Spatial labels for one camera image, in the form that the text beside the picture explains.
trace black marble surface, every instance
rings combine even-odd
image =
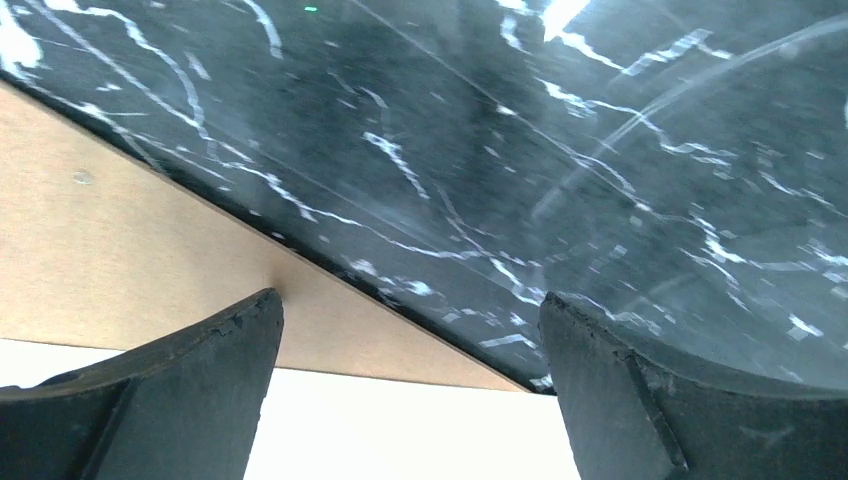
[[[844,0],[0,0],[6,80],[539,391],[547,290],[848,388],[846,55]]]

